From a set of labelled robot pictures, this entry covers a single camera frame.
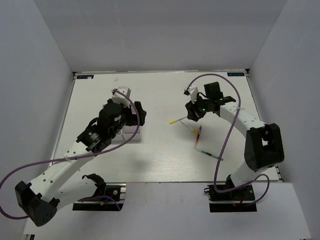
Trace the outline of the red pen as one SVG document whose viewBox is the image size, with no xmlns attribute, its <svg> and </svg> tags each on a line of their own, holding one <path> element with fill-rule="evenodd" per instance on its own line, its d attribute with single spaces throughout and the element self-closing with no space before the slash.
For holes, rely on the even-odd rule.
<svg viewBox="0 0 320 240">
<path fill-rule="evenodd" d="M 195 141 L 195 145 L 196 145 L 196 146 L 197 146 L 198 143 L 199 143 L 199 138 L 200 138 L 200 135 L 201 135 L 202 128 L 203 128 L 203 126 L 200 125 L 200 127 L 199 127 L 199 129 L 198 129 L 198 132 L 197 132 L 196 141 Z"/>
</svg>

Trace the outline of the white pen yellow band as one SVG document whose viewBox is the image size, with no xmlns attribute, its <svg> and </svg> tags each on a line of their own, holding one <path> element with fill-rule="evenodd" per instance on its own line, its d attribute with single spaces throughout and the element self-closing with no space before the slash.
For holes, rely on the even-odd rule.
<svg viewBox="0 0 320 240">
<path fill-rule="evenodd" d="M 169 122 L 169 124 L 172 125 L 172 124 L 177 123 L 179 121 L 182 121 L 182 120 L 184 120 L 186 118 L 187 118 L 187 116 L 184 116 L 184 117 L 181 117 L 179 119 L 172 120 L 172 121 Z"/>
</svg>

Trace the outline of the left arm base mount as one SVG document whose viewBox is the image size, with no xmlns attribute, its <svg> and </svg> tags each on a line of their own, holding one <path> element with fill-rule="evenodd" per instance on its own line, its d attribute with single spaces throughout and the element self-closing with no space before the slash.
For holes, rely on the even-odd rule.
<svg viewBox="0 0 320 240">
<path fill-rule="evenodd" d="M 125 183 L 106 183 L 103 178 L 95 173 L 83 175 L 83 180 L 91 180 L 95 190 L 93 195 L 86 196 L 75 202 L 73 211 L 89 212 L 120 212 L 126 194 Z"/>
</svg>

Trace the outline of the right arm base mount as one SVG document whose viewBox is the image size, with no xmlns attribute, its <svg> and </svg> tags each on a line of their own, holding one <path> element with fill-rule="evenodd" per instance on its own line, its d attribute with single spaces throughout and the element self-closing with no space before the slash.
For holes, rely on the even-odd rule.
<svg viewBox="0 0 320 240">
<path fill-rule="evenodd" d="M 208 195 L 211 213 L 250 213 L 257 212 L 253 187 L 251 185 L 235 191 L 218 193 L 214 185 L 208 185 L 203 192 Z"/>
</svg>

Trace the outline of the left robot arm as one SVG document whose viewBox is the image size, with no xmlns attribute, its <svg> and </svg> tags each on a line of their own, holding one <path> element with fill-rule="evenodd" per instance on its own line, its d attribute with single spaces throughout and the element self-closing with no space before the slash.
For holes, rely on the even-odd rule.
<svg viewBox="0 0 320 240">
<path fill-rule="evenodd" d="M 124 126 L 143 126 L 146 111 L 139 101 L 125 106 L 109 99 L 66 152 L 63 161 L 53 164 L 28 183 L 15 186 L 18 205 L 37 226 L 47 224 L 64 206 L 78 200 L 106 198 L 106 182 L 95 173 L 84 174 L 77 184 L 65 182 L 111 143 Z"/>
</svg>

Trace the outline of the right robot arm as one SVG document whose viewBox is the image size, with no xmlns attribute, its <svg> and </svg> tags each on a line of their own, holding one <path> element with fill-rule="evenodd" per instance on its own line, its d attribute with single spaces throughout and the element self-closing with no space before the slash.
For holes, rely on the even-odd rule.
<svg viewBox="0 0 320 240">
<path fill-rule="evenodd" d="M 245 138 L 244 162 L 225 182 L 226 195 L 236 200 L 243 195 L 248 183 L 266 169 L 284 161 L 281 130 L 277 124 L 267 124 L 247 113 L 233 97 L 224 96 L 218 82 L 208 83 L 204 89 L 204 97 L 194 85 L 184 90 L 184 94 L 190 96 L 185 105 L 187 118 L 197 122 L 206 113 L 214 113 L 228 121 Z"/>
</svg>

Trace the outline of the white pen orange tip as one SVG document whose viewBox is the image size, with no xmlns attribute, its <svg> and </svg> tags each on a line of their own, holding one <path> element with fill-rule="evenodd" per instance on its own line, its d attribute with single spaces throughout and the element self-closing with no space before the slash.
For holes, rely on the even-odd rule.
<svg viewBox="0 0 320 240">
<path fill-rule="evenodd" d="M 198 131 L 197 130 L 195 130 L 195 129 L 193 129 L 192 127 L 190 127 L 189 125 L 187 125 L 186 123 L 184 123 L 183 121 L 180 121 L 180 123 L 183 125 L 183 126 L 185 126 L 185 127 L 187 127 L 189 130 L 191 130 L 194 134 L 198 134 Z"/>
</svg>

